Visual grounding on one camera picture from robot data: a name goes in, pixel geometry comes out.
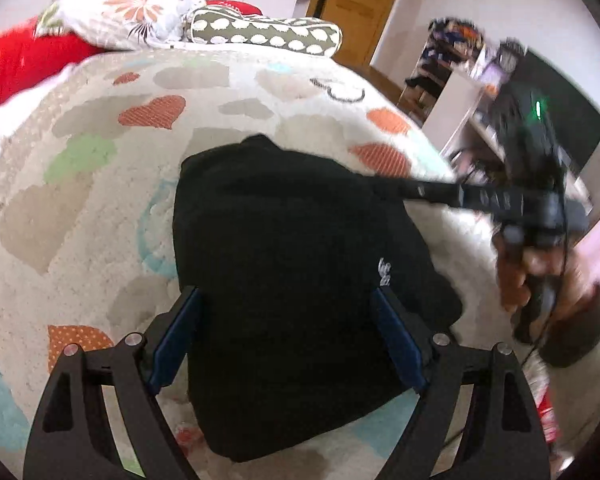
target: red object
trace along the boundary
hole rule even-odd
[[[540,422],[542,422],[542,429],[544,430],[544,439],[547,444],[555,442],[560,435],[560,429],[555,420],[554,407],[551,405],[551,400],[549,400],[548,390],[544,393],[540,406],[538,406],[538,415],[540,415]]]
[[[69,63],[106,52],[75,34],[34,38],[36,18],[0,34],[0,105],[60,72]]]
[[[244,15],[247,14],[257,14],[262,16],[262,11],[251,4],[246,4],[245,2],[236,2],[235,0],[207,0],[207,5],[224,5],[225,7],[231,7],[233,10],[237,10]]]

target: computer monitor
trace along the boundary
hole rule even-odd
[[[571,157],[572,171],[579,173],[600,142],[600,112],[596,106],[531,49],[518,63],[510,82],[522,82],[544,94],[558,143]]]

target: bedspread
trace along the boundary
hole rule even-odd
[[[177,297],[171,216],[179,163],[254,132],[356,171],[452,177],[408,118],[330,59],[202,46],[107,54],[76,71],[0,159],[0,458],[16,475],[62,348],[110,346],[144,330]],[[462,297],[455,325],[462,342],[490,348],[509,341],[490,222],[440,206],[407,208]],[[373,478],[416,402],[407,392],[344,428],[233,464],[205,446],[185,379],[158,401],[203,479]],[[122,460],[138,471],[114,395],[105,390]]]

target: person's arm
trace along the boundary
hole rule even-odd
[[[516,263],[507,259],[500,238],[494,238],[494,245],[501,302],[511,314],[528,302],[530,292],[524,283],[528,274],[560,275],[564,254],[560,249],[526,250],[522,263]],[[533,327],[536,335],[542,323]],[[592,282],[586,262],[574,251],[539,354],[547,364],[560,446],[576,454],[600,422],[600,286]]]

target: metal screw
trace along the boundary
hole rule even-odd
[[[62,353],[68,357],[71,357],[72,355],[76,355],[78,353],[78,348],[80,347],[76,343],[71,343],[70,345],[64,347]]]
[[[125,337],[125,344],[127,346],[136,346],[142,342],[142,334],[138,332],[132,332],[128,336]]]
[[[438,346],[447,346],[451,343],[451,339],[447,334],[439,333],[433,336],[433,342]]]
[[[513,352],[513,350],[511,349],[511,347],[508,344],[506,344],[506,343],[498,343],[496,345],[496,349],[502,355],[511,355],[511,353]]]

